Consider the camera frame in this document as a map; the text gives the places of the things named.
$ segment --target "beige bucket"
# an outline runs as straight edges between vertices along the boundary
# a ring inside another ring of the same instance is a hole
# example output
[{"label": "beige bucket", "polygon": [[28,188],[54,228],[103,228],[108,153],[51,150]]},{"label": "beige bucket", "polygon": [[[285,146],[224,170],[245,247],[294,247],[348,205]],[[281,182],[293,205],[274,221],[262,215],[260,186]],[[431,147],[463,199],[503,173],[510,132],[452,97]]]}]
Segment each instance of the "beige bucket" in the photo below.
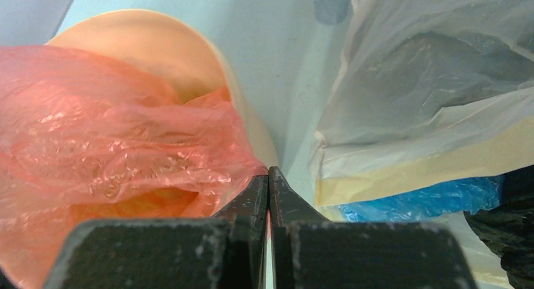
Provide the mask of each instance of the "beige bucket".
[{"label": "beige bucket", "polygon": [[153,11],[119,10],[84,20],[48,45],[128,62],[165,79],[184,101],[227,86],[254,155],[267,167],[278,165],[271,136],[245,99],[230,65],[214,45],[184,23]]}]

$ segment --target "translucent white bag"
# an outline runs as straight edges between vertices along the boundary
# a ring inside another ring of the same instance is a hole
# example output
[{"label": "translucent white bag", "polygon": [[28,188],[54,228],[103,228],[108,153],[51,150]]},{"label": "translucent white bag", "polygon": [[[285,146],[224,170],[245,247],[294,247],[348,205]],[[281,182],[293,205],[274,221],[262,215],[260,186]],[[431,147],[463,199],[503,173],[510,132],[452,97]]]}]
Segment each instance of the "translucent white bag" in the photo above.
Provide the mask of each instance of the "translucent white bag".
[{"label": "translucent white bag", "polygon": [[534,0],[353,0],[315,203],[534,164]]}]

